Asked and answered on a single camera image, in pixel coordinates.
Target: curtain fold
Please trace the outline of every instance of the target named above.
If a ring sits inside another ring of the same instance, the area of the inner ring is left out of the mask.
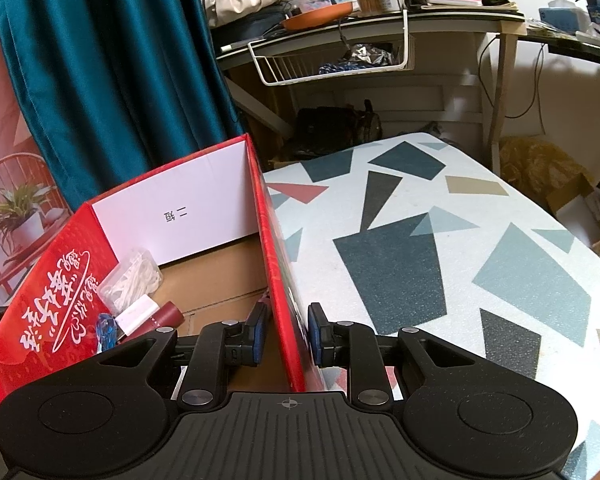
[[[0,0],[31,134],[75,210],[243,133],[200,0]]]

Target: silver screw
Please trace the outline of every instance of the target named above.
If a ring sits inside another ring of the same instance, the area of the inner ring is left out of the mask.
[[[364,390],[358,394],[358,400],[369,406],[381,406],[389,400],[389,395],[381,390]]]
[[[182,394],[182,402],[189,406],[204,406],[214,400],[214,396],[207,390],[189,390]]]

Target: open cardboard box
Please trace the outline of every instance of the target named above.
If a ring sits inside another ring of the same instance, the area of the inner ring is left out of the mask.
[[[241,136],[140,176],[81,206],[43,253],[0,322],[0,402],[95,354],[98,284],[129,250],[163,269],[154,294],[186,322],[178,333],[246,318],[268,286],[272,318],[259,368],[232,390],[324,388],[295,305],[280,230],[251,139]]]
[[[557,221],[600,256],[600,199],[586,177],[578,174],[546,201]]]

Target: brown plastic bag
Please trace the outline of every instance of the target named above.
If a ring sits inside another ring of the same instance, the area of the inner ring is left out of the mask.
[[[593,177],[563,150],[535,137],[506,137],[500,141],[502,179],[520,193],[547,208],[546,196],[579,173]]]

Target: white plant pot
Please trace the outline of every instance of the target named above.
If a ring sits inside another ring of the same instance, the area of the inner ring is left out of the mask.
[[[29,247],[44,233],[45,230],[42,227],[42,216],[37,212],[27,218],[27,221],[20,227],[11,231],[11,240],[16,247],[20,246],[21,249],[24,249]]]

